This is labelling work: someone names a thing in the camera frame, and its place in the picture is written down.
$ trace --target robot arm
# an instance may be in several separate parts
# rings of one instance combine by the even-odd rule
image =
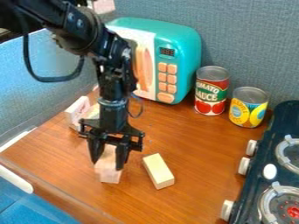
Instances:
[[[136,89],[129,44],[109,31],[95,12],[87,7],[76,7],[60,0],[0,0],[1,4],[8,7],[21,25],[24,34],[24,62],[36,80],[69,81],[80,74],[84,56],[93,59],[101,86],[101,116],[100,119],[81,120],[80,133],[87,137],[94,163],[104,151],[105,144],[116,145],[116,169],[122,169],[131,150],[142,150],[144,136],[128,123],[128,98]],[[74,73],[62,77],[40,77],[33,72],[29,60],[28,25],[23,14],[39,21],[53,32],[59,46],[80,56],[80,63]],[[115,137],[115,134],[121,134],[122,137]],[[138,141],[134,142],[132,137],[138,137]]]

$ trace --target wooden countertop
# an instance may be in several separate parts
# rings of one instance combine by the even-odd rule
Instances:
[[[90,98],[95,102],[96,93]],[[244,183],[236,172],[247,141],[260,139],[267,122],[246,129],[232,124],[227,110],[217,116],[196,114],[192,95],[174,106],[145,100],[144,107],[140,118],[130,119],[146,133],[144,149],[130,154],[118,185],[99,182],[86,140],[66,126],[63,113],[12,145],[0,162],[13,168],[5,163],[9,160],[100,211],[104,218],[99,222],[225,223],[219,219],[220,209],[224,200],[237,199]],[[131,109],[136,112],[138,105],[133,102]],[[175,185],[162,190],[156,190],[142,166],[142,157],[156,152],[176,178]],[[38,185],[38,180],[28,179]]]

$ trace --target microwave button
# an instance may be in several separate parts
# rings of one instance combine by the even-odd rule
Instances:
[[[177,65],[169,64],[167,66],[167,72],[169,74],[176,74],[177,73]]]
[[[175,94],[177,92],[177,87],[174,85],[168,85],[167,90],[170,94]]]
[[[174,101],[174,96],[172,94],[158,93],[157,98],[161,102],[172,103]]]
[[[166,73],[159,73],[159,80],[166,81]]]
[[[166,67],[167,67],[167,64],[166,63],[163,63],[163,62],[160,62],[159,63],[159,65],[158,65],[158,67],[159,67],[159,71],[160,72],[166,72]]]
[[[160,89],[161,91],[166,91],[166,83],[164,83],[164,82],[160,82],[160,83],[159,83],[159,89]]]
[[[176,84],[177,83],[177,76],[176,75],[167,75],[167,81],[170,84]]]

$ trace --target gray wall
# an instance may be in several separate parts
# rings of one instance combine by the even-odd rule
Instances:
[[[115,0],[117,17],[152,18],[196,28],[202,66],[225,67],[232,90],[262,88],[270,106],[299,100],[297,0]]]
[[[39,75],[71,73],[78,56],[59,49],[46,30],[31,34],[31,63]],[[39,125],[85,94],[96,83],[88,59],[79,78],[63,83],[41,83],[27,72],[22,38],[0,45],[0,145],[31,125]]]

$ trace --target teal toy microwave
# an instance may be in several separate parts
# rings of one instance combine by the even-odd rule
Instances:
[[[107,28],[132,47],[136,95],[169,104],[184,99],[194,86],[201,61],[201,39],[195,30],[134,17],[117,18]]]

